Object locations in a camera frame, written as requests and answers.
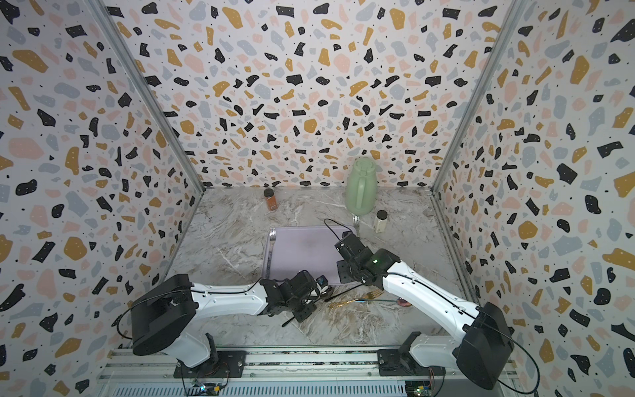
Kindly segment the black spoon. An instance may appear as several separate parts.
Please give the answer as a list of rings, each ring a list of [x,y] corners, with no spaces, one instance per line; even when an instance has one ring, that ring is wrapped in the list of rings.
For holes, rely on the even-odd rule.
[[[307,300],[302,303],[298,309],[294,309],[291,311],[292,317],[285,321],[281,327],[286,327],[293,321],[297,321],[299,323],[304,322],[304,320],[308,319],[313,312],[317,309],[318,304],[321,302],[329,302],[332,299],[332,292],[328,294],[323,294],[319,297],[315,298],[307,298]]]
[[[346,289],[346,290],[344,290],[344,291],[342,291],[342,292],[339,292],[339,293],[337,293],[337,294],[332,295],[331,297],[329,297],[329,298],[325,299],[325,300],[324,300],[324,302],[325,302],[325,303],[327,303],[327,302],[331,302],[331,301],[333,301],[334,299],[337,299],[338,297],[340,297],[340,296],[342,296],[342,295],[344,295],[344,294],[347,294],[347,293],[349,293],[349,292],[351,292],[351,291],[353,291],[353,290],[355,290],[355,289],[358,289],[359,287],[362,287],[362,286],[363,286],[363,284],[358,284],[358,285],[356,285],[356,286],[352,286],[351,288],[348,288],[348,289]]]

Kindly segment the lilac placemat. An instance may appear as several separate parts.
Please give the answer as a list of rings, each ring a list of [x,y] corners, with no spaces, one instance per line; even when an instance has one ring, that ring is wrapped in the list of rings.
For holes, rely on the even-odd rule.
[[[266,239],[261,277],[282,281],[300,271],[308,271],[314,278],[325,276],[331,286],[352,282],[340,276],[342,256],[335,248],[349,230],[342,226],[303,226],[271,228]]]

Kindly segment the iridescent spoon blue handle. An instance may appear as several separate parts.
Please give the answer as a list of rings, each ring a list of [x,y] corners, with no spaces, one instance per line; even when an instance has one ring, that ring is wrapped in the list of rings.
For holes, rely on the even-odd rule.
[[[398,304],[401,307],[411,307],[412,304],[404,299],[359,299],[359,303],[386,303],[386,304]]]

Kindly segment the gold fork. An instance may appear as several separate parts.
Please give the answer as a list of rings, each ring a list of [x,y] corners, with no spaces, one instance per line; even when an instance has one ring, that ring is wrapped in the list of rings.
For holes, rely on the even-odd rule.
[[[383,294],[384,294],[384,292],[381,291],[381,290],[370,291],[370,292],[364,294],[363,296],[361,296],[359,298],[350,299],[350,300],[347,300],[347,301],[342,301],[342,302],[337,302],[337,303],[332,303],[332,304],[329,305],[329,308],[330,309],[338,309],[340,307],[343,307],[343,306],[346,306],[346,305],[349,305],[349,304],[364,303],[364,302],[367,302],[367,301],[378,299]]]

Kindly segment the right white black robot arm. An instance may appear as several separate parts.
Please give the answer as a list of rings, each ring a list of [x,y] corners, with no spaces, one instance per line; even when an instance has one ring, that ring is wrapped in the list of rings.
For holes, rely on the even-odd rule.
[[[385,359],[385,370],[413,375],[430,367],[454,368],[482,389],[494,389],[514,350],[499,307],[479,306],[449,293],[394,253],[385,249],[372,252],[354,233],[343,234],[335,248],[342,257],[337,265],[343,280],[375,286],[404,299],[449,335],[445,342],[434,343],[421,332],[412,332],[396,357]]]

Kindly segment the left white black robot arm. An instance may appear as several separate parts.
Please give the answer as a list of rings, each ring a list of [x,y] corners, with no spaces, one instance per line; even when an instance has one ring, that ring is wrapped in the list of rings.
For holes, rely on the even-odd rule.
[[[132,351],[136,356],[167,354],[189,368],[216,362],[213,337],[195,324],[235,314],[273,317],[290,312],[303,322],[329,287],[325,276],[300,271],[291,279],[256,281],[251,286],[209,286],[178,274],[132,304]]]

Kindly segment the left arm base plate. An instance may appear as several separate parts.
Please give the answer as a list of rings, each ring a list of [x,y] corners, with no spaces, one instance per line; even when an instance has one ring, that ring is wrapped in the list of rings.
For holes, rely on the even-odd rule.
[[[247,351],[244,350],[219,351],[215,358],[210,358],[196,367],[178,364],[173,377],[175,379],[241,378],[246,364],[246,355]]]

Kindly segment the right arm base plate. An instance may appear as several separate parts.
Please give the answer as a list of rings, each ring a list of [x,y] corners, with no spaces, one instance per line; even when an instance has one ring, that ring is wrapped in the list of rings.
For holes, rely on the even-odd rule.
[[[377,351],[380,376],[444,376],[444,367],[422,367],[408,353],[398,349],[380,349]]]

